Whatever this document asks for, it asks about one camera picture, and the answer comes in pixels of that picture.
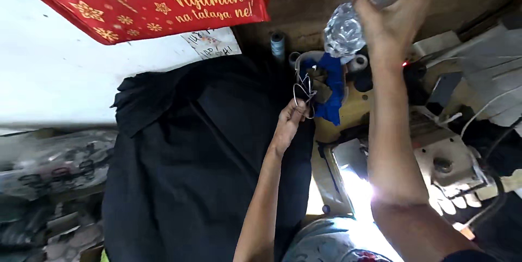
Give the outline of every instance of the dark clothing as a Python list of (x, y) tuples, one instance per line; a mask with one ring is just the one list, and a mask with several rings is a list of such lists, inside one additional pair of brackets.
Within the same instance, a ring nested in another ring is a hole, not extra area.
[(454, 252), (442, 260), (442, 262), (497, 262), (488, 254), (475, 250)]
[[(126, 78), (120, 134), (103, 201), (111, 262), (231, 261), (279, 112), (292, 97), (282, 67), (243, 55)], [(308, 201), (313, 120), (284, 154), (279, 261)]]

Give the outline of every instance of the hand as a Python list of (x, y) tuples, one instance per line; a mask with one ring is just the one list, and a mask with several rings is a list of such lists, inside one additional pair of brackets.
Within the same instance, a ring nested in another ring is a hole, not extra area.
[(430, 0), (398, 0), (382, 11), (369, 0), (352, 2), (362, 22), (372, 68), (392, 64), (401, 70), (406, 50), (424, 22)]
[(302, 99), (296, 101), (291, 99), (288, 105), (279, 114), (279, 121), (277, 122), (276, 131), (270, 146), (276, 150), (276, 153), (282, 157), (292, 142), (294, 135), (297, 132), (297, 127), (300, 121), (304, 121), (308, 117), (310, 108), (304, 103)]

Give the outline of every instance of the wrist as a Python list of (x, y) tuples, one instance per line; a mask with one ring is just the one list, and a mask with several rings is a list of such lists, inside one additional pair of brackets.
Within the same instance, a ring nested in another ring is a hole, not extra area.
[(266, 154), (273, 155), (278, 159), (283, 159), (283, 155), (286, 150), (286, 147), (282, 147), (281, 145), (272, 141), (270, 145), (268, 145), (268, 150), (266, 151)]

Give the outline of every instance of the white wall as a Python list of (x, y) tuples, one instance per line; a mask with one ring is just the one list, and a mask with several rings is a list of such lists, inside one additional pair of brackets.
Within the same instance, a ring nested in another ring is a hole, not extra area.
[(179, 35), (101, 45), (40, 0), (0, 0), (0, 127), (112, 124), (123, 78), (199, 60)]

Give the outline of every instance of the forearm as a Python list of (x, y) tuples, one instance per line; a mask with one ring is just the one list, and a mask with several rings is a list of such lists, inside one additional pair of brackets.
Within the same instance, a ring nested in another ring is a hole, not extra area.
[(263, 160), (235, 249), (234, 262), (273, 261), (282, 154), (271, 145)]
[(411, 147), (408, 97), (402, 69), (378, 61), (369, 135), (369, 180), (374, 200), (390, 205), (428, 204), (428, 193)]

